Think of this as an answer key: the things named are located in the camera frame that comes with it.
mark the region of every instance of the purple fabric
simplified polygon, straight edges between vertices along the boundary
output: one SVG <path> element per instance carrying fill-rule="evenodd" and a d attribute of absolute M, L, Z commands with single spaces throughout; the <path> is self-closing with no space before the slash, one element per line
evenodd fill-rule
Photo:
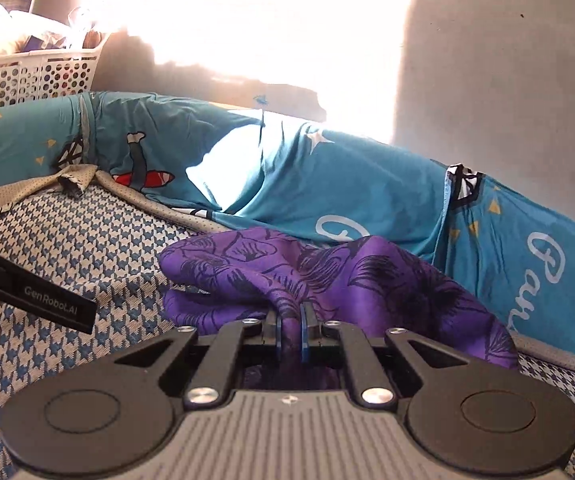
<path fill-rule="evenodd" d="M 298 352 L 300 308 L 358 325 L 368 337 L 404 327 L 506 368 L 517 351 L 504 326 L 439 270 L 378 236 L 319 249 L 265 228 L 189 237 L 165 248 L 160 268 L 173 282 L 209 294 L 169 290 L 165 316 L 216 333 L 224 323 L 282 318 L 283 347 Z"/>

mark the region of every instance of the blue and white houndstooth mattress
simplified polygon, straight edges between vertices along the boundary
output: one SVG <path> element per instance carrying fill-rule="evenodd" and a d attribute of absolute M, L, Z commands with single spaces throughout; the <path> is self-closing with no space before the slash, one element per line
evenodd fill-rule
<path fill-rule="evenodd" d="M 1 215 L 0 254 L 100 307 L 93 335 L 85 335 L 0 302 L 0 407 L 32 381 L 169 330 L 160 314 L 168 283 L 156 256 L 191 234 L 97 186 L 78 200 L 33 195 Z M 575 372 L 525 355 L 520 364 L 575 402 Z M 0 441 L 0 479 L 13 471 Z M 567 471 L 575 478 L 575 452 Z"/>

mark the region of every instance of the metal screw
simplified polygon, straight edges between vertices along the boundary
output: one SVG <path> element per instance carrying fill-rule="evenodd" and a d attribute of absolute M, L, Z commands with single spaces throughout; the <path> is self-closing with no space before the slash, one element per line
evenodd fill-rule
<path fill-rule="evenodd" d="M 295 395 L 286 395 L 285 397 L 283 397 L 281 399 L 281 402 L 283 402 L 283 404 L 287 404 L 288 406 L 291 406 L 292 404 L 296 404 L 296 402 L 298 402 L 298 397 L 296 397 Z"/>
<path fill-rule="evenodd" d="M 361 397 L 370 404 L 385 404 L 394 399 L 394 394 L 387 388 L 368 388 Z"/>
<path fill-rule="evenodd" d="M 208 404 L 218 399 L 218 392 L 213 388 L 192 388 L 187 392 L 187 400 L 193 404 Z"/>

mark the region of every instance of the white plastic basket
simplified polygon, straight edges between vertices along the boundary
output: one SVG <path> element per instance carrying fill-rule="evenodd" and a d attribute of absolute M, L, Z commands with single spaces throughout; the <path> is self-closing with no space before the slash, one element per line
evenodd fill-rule
<path fill-rule="evenodd" d="M 0 107 L 89 90 L 107 38 L 96 48 L 0 56 Z"/>

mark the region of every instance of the yellow triangle print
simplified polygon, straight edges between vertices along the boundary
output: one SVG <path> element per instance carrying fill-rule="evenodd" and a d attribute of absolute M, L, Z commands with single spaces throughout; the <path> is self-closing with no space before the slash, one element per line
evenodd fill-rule
<path fill-rule="evenodd" d="M 470 230 L 470 232 L 475 236 L 475 237 L 479 237 L 479 221 L 475 220 L 474 222 L 472 222 L 468 229 Z"/>
<path fill-rule="evenodd" d="M 501 206 L 499 206 L 499 203 L 497 202 L 497 200 L 495 198 L 492 199 L 491 204 L 490 204 L 490 208 L 488 209 L 488 211 L 490 213 L 496 213 L 497 215 L 501 214 Z"/>

